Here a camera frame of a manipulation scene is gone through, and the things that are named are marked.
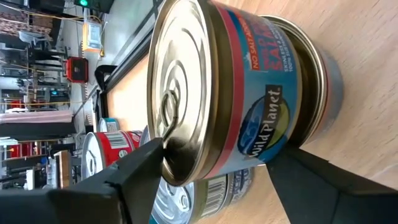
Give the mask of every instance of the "stacked cans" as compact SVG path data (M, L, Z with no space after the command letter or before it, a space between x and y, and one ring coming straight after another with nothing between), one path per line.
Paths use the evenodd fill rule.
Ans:
M150 137L145 128L140 145L149 140ZM228 205L243 198L252 179L253 169L197 180L183 187L172 186L161 178L150 223L188 224L217 214Z
M88 133L83 143L81 178L85 179L110 166L139 147L141 131L120 131L115 118L103 118L97 133Z
M154 27L148 130L173 186L264 164L315 140L341 108L336 62L296 25L216 1L169 0Z

